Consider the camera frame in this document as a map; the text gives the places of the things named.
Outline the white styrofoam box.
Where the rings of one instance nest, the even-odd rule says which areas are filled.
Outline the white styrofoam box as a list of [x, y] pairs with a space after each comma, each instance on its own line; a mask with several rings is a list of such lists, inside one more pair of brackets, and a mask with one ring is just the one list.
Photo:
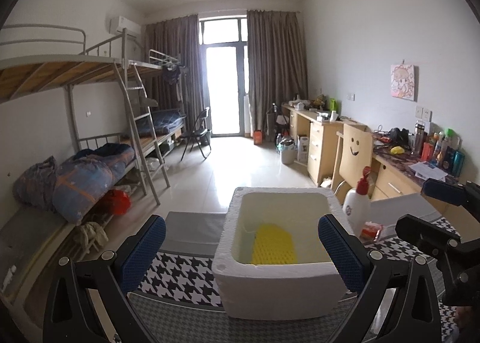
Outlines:
[[[212, 262], [221, 302], [237, 319], [295, 320], [328, 314], [347, 292], [318, 237], [331, 214], [346, 229], [343, 209], [326, 188], [248, 188], [233, 192]], [[297, 264], [251, 264], [258, 227], [273, 224], [292, 237]]]

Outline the wooden desk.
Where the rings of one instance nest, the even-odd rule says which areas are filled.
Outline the wooden desk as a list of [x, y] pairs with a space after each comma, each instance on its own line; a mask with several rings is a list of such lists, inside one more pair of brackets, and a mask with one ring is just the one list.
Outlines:
[[329, 188], [343, 202], [356, 187], [365, 167], [371, 200], [419, 194], [424, 180], [411, 166], [417, 158], [408, 152], [393, 155], [368, 127], [355, 121], [320, 121], [318, 114], [282, 106], [289, 112], [289, 131], [306, 152], [307, 172], [315, 186], [329, 178]]

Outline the white red pump bottle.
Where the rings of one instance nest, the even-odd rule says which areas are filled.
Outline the white red pump bottle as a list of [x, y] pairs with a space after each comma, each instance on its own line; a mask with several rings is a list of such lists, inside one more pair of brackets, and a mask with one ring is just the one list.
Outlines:
[[343, 203], [343, 212], [355, 236], [359, 237], [370, 217], [370, 198], [368, 196], [368, 176], [371, 167], [365, 166], [356, 188], [350, 189]]

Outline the yellow foam sponge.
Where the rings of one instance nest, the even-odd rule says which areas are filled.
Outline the yellow foam sponge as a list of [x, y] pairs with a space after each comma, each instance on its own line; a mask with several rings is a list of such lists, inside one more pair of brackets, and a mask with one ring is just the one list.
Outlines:
[[261, 225], [256, 230], [250, 260], [255, 265], [297, 264], [292, 236], [278, 225]]

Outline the wooden smiley chair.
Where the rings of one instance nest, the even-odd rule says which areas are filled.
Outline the wooden smiley chair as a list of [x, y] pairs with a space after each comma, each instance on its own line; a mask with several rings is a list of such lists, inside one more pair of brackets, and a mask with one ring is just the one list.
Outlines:
[[356, 187], [365, 166], [373, 160], [374, 139], [364, 125], [344, 124], [343, 132], [337, 132], [337, 152], [331, 189], [340, 204], [347, 192]]

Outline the blue plaid quilt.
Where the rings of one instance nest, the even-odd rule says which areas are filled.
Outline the blue plaid quilt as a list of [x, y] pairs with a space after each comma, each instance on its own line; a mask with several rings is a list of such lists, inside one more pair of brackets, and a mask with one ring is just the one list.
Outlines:
[[134, 149], [123, 143], [83, 149], [63, 163], [51, 156], [17, 178], [13, 196], [18, 202], [58, 213], [70, 224], [79, 225], [134, 159]]

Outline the white trash bin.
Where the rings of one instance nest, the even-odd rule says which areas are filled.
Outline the white trash bin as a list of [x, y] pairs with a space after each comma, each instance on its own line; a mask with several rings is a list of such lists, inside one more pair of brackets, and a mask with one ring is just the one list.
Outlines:
[[281, 162], [284, 165], [291, 165], [297, 158], [297, 147], [293, 138], [284, 137], [278, 144]]

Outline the orange box on floor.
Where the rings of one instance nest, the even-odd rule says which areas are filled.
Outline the orange box on floor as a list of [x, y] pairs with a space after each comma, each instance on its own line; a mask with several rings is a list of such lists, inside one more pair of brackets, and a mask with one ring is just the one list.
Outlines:
[[253, 132], [253, 143], [255, 145], [261, 145], [263, 142], [263, 133], [261, 130], [255, 130]]

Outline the far blue bedding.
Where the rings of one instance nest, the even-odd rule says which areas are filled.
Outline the far blue bedding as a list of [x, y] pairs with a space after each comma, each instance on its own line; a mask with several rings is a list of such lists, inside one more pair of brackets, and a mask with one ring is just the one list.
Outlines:
[[[158, 110], [151, 113], [155, 135], [162, 136], [182, 127], [185, 114], [180, 109]], [[147, 116], [136, 120], [137, 131], [141, 138], [151, 136], [150, 122]]]

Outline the metal bunk bed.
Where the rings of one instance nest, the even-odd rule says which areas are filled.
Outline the metal bunk bed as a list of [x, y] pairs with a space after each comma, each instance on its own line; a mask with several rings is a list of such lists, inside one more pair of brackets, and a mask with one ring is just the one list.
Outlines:
[[162, 73], [174, 58], [159, 64], [141, 54], [124, 31], [92, 47], [78, 28], [14, 24], [18, 39], [1, 44], [1, 224], [20, 208], [13, 196], [16, 179], [30, 165], [50, 156], [64, 162], [96, 138], [81, 141], [86, 130], [118, 129], [146, 164], [136, 120], [149, 112], [139, 102], [143, 84]]

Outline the right brown curtain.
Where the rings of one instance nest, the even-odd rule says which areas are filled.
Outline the right brown curtain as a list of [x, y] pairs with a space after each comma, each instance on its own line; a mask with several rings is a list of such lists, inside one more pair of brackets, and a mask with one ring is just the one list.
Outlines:
[[275, 103], [308, 97], [307, 58], [297, 13], [247, 11], [249, 103], [253, 130], [266, 130]]

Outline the brown curtain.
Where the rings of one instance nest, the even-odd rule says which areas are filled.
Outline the brown curtain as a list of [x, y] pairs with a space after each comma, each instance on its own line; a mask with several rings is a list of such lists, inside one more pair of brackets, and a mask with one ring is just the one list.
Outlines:
[[208, 89], [203, 81], [199, 45], [199, 16], [196, 14], [148, 24], [145, 27], [147, 60], [159, 64], [163, 55], [174, 58], [162, 67], [158, 77], [146, 81], [149, 97], [159, 109], [179, 109], [185, 127], [191, 130], [198, 114], [208, 105]]
[[249, 103], [253, 130], [266, 130], [275, 103], [308, 97], [307, 58], [297, 13], [247, 11]]

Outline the left brown curtain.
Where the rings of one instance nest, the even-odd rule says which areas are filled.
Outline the left brown curtain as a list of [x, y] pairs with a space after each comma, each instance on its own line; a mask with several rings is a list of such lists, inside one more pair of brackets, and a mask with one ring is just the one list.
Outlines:
[[147, 60], [159, 64], [163, 55], [174, 58], [162, 67], [158, 77], [146, 81], [149, 97], [159, 109], [179, 109], [185, 127], [191, 130], [198, 114], [208, 105], [208, 89], [203, 81], [199, 45], [199, 16], [196, 14], [148, 24], [145, 27]]

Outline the white air conditioner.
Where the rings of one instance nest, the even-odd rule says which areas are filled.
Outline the white air conditioner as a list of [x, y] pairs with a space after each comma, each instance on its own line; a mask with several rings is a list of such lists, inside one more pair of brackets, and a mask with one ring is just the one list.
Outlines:
[[124, 31], [126, 31], [127, 35], [137, 38], [142, 34], [142, 27], [124, 16], [113, 17], [109, 23], [109, 33], [122, 34]]

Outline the cartoon wall picture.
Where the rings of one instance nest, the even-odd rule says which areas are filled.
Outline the cartoon wall picture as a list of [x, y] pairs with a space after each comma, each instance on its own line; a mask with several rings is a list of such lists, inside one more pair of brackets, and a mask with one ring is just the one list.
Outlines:
[[413, 64], [391, 65], [391, 96], [409, 101], [415, 100], [416, 82]]

